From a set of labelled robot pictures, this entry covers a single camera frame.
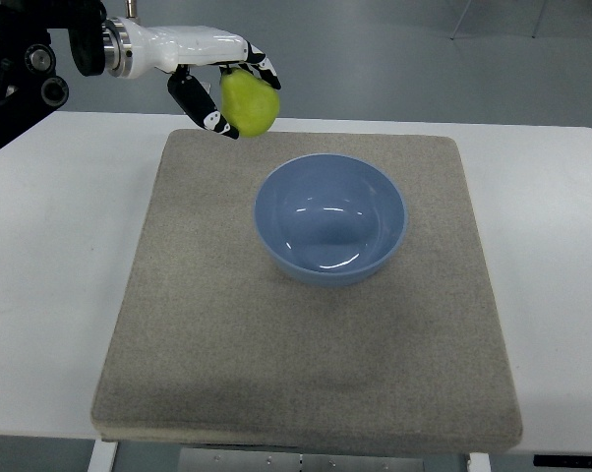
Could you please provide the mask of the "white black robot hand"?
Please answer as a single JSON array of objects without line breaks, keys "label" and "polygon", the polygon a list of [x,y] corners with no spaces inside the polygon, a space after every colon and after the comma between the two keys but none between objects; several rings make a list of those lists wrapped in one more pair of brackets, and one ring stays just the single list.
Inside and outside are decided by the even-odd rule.
[{"label": "white black robot hand", "polygon": [[204,26],[147,28],[129,19],[124,20],[124,30],[131,52],[130,56],[124,53],[124,78],[135,79],[151,69],[173,73],[167,82],[169,94],[202,129],[233,140],[239,138],[239,131],[220,113],[188,66],[240,62],[242,70],[273,89],[281,89],[268,56],[237,34]]}]

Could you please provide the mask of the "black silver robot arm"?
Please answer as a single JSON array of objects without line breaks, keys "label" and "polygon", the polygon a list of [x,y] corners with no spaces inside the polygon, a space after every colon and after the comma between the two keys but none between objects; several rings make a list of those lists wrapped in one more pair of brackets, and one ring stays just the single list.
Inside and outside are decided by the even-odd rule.
[{"label": "black silver robot arm", "polygon": [[109,72],[130,80],[160,70],[198,127],[233,140],[247,132],[227,105],[251,113],[281,87],[267,55],[247,39],[202,26],[144,27],[133,1],[123,18],[109,17],[100,1],[0,1],[0,149],[69,98],[51,30],[67,32],[83,76]]}]

